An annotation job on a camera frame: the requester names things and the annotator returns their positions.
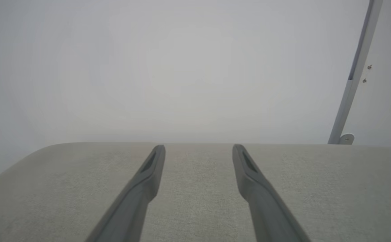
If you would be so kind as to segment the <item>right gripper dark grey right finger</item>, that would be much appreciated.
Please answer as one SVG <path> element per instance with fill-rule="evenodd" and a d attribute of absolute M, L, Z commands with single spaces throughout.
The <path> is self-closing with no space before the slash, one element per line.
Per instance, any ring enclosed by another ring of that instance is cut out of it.
<path fill-rule="evenodd" d="M 309 242 L 310 239 L 272 184 L 241 144 L 232 149 L 241 196 L 247 201 L 258 242 Z"/>

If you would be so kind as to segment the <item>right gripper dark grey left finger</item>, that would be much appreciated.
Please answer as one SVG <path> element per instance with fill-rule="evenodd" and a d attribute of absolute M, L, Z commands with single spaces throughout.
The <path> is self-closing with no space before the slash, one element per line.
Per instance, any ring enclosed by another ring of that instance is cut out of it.
<path fill-rule="evenodd" d="M 164 145 L 155 146 L 106 210 L 86 242 L 139 242 L 148 204 L 157 196 L 165 162 Z"/>

